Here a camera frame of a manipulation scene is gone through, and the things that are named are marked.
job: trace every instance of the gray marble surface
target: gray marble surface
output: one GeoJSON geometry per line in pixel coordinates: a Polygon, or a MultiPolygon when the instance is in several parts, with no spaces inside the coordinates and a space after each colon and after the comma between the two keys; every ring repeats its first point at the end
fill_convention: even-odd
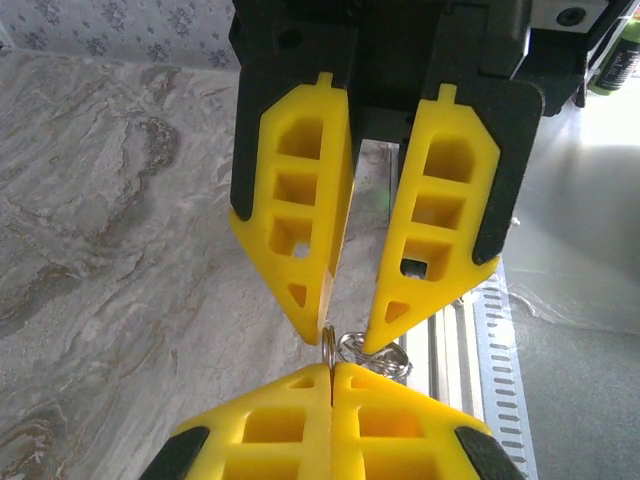
{"type": "MultiPolygon", "coordinates": [[[[180,421],[319,360],[228,227],[236,94],[230,72],[0,58],[0,479],[137,478],[180,421]]],[[[365,145],[339,333],[368,316],[386,158],[365,145]]]]}

